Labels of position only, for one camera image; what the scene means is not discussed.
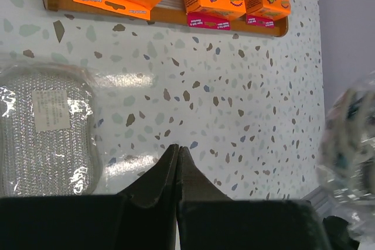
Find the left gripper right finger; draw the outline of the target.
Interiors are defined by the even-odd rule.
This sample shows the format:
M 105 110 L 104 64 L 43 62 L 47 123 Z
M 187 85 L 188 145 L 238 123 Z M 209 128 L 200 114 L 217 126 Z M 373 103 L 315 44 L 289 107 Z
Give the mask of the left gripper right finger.
M 181 249 L 331 249 L 323 224 L 302 200 L 232 200 L 178 154 Z

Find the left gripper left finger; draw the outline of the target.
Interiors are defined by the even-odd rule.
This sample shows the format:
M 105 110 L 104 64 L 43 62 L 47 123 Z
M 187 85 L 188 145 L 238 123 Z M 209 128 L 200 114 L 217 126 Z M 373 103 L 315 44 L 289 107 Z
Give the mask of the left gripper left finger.
M 115 195 L 1 199 L 2 249 L 174 249 L 179 146 Z

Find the silver scourer pack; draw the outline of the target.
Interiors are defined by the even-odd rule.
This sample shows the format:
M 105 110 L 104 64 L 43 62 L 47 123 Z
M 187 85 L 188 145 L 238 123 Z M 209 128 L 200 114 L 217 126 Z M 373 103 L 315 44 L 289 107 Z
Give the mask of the silver scourer pack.
M 54 63 L 1 69 L 1 196 L 91 194 L 101 176 L 93 78 Z
M 316 171 L 349 235 L 373 243 L 374 73 L 353 83 L 326 114 Z

